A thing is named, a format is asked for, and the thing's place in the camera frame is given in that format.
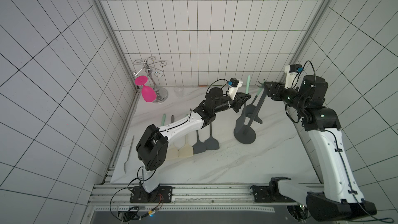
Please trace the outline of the grey utensil green handle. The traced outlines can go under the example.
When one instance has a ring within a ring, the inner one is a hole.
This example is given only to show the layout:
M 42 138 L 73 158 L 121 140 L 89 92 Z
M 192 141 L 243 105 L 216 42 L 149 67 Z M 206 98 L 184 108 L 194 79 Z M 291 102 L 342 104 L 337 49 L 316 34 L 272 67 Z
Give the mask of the grey utensil green handle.
M 199 153 L 203 153 L 206 151 L 206 145 L 200 141 L 200 137 L 199 137 L 199 131 L 196 130 L 196 135 L 197 135 L 197 141 L 196 143 L 192 146 L 193 147 L 193 154 L 199 154 Z

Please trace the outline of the cream spatula green handle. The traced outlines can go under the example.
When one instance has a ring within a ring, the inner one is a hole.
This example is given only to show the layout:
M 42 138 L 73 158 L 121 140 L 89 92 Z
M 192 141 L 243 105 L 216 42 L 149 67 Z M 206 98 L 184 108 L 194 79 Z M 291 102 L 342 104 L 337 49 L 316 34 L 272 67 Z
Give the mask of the cream spatula green handle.
M 161 121 L 161 126 L 165 125 L 165 120 L 166 120 L 166 114 L 163 114 L 162 121 Z

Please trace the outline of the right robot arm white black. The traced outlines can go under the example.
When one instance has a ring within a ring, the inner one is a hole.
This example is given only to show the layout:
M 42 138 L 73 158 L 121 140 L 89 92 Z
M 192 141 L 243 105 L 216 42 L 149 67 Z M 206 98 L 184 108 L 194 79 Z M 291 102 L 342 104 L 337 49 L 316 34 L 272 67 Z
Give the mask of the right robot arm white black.
M 314 144 L 323 177 L 323 191 L 314 191 L 290 179 L 277 182 L 278 192 L 304 204 L 318 222 L 355 220 L 374 216 L 374 203 L 365 199 L 357 185 L 344 151 L 341 125 L 336 112 L 324 106 L 328 89 L 325 79 L 307 75 L 298 89 L 284 83 L 264 82 L 267 96 L 283 101 L 297 111 Z

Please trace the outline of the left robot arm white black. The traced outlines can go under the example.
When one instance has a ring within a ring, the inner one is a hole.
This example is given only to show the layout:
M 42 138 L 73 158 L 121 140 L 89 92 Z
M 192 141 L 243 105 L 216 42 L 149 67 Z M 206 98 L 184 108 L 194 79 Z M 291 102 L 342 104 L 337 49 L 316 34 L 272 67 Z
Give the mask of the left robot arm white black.
M 140 185 L 147 193 L 153 192 L 159 182 L 152 177 L 155 171 L 166 161 L 169 146 L 187 134 L 210 125 L 216 119 L 216 113 L 232 109 L 238 113 L 251 98 L 251 94 L 239 92 L 236 88 L 227 94 L 221 88 L 211 88 L 205 99 L 188 116 L 172 123 L 157 127 L 149 125 L 136 145 L 138 159 L 143 166 L 138 171 Z

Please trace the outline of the grey kitchen utensil rack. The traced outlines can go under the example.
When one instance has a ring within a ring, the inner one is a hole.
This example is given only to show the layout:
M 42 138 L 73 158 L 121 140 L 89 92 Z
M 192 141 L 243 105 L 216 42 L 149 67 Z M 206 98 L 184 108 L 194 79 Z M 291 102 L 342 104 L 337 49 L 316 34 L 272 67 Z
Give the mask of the grey kitchen utensil rack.
M 245 123 L 239 132 L 236 132 L 234 129 L 235 138 L 242 144 L 246 144 L 246 145 L 252 144 L 256 140 L 256 132 L 251 127 L 251 125 L 254 122 L 254 118 L 256 116 L 258 116 L 258 113 L 259 113 L 259 111 L 264 103 L 264 100 L 267 96 L 267 93 L 268 93 L 268 90 L 264 89 L 263 82 L 261 83 L 260 81 L 258 81 L 258 83 L 260 83 L 260 85 L 261 85 L 259 88 L 263 88 L 263 91 L 262 91 L 262 96 L 259 99 L 258 105 L 256 106 L 255 112 L 253 113 L 252 117 L 245 118 Z

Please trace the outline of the small clear glass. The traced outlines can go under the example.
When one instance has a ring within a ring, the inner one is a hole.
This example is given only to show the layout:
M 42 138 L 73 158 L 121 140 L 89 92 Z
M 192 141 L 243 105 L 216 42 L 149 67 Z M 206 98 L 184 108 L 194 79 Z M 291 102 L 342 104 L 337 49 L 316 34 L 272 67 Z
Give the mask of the small clear glass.
M 183 95 L 184 95 L 183 90 L 184 90 L 184 87 L 183 87 L 183 86 L 175 86 L 175 87 L 174 87 L 174 92 L 175 92 L 175 95 L 176 95 L 177 97 L 183 97 Z

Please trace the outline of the pink plastic wine glass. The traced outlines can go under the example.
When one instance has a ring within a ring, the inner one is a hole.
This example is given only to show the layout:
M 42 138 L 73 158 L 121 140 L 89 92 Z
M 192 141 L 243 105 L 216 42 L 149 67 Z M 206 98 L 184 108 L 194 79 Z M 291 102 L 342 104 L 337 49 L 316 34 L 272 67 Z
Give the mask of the pink plastic wine glass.
M 139 76 L 134 82 L 137 86 L 142 86 L 142 96 L 146 102 L 153 102 L 157 98 L 154 90 L 146 85 L 148 82 L 147 76 Z

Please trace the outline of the white plastic spoon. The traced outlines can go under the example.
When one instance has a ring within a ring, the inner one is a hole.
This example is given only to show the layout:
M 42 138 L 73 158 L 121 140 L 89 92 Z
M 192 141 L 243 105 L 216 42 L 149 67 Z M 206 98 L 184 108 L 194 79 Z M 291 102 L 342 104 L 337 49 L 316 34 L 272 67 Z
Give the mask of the white plastic spoon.
M 132 137 L 131 142 L 128 146 L 127 157 L 126 157 L 125 163 L 123 164 L 123 171 L 125 174 L 127 173 L 127 167 L 128 167 L 129 158 L 130 158 L 131 151 L 132 151 L 132 146 L 134 143 L 134 138 L 135 138 L 135 136 Z

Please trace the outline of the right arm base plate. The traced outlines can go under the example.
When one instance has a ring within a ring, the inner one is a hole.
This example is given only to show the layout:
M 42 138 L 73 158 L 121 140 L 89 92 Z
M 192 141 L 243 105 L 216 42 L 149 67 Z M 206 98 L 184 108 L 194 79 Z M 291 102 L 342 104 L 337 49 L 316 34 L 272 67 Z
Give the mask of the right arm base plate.
M 256 203 L 295 203 L 294 200 L 282 196 L 277 190 L 270 186 L 252 185 L 249 192 L 254 196 Z

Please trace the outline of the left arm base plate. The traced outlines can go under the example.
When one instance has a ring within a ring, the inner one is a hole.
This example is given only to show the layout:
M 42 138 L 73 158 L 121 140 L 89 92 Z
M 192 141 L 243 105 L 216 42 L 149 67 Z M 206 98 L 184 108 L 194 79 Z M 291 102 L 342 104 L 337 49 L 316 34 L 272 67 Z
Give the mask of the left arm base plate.
M 172 186 L 158 186 L 151 193 L 146 192 L 143 186 L 137 186 L 132 189 L 130 203 L 170 203 L 172 195 Z

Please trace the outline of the aluminium mounting rail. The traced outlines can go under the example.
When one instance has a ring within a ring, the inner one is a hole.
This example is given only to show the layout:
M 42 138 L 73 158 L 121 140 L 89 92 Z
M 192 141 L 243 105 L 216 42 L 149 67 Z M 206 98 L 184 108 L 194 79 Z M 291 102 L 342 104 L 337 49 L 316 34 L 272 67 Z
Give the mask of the aluminium mounting rail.
M 249 192 L 251 184 L 226 185 L 166 185 L 173 187 L 170 203 L 130 203 L 133 187 L 125 189 L 123 185 L 97 185 L 92 190 L 88 205 L 96 211 L 111 211 L 113 214 L 127 212 L 129 209 L 149 211 L 157 208 L 161 211 L 226 211 L 254 210 L 273 211 L 274 205 L 297 205 L 295 203 L 256 203 Z

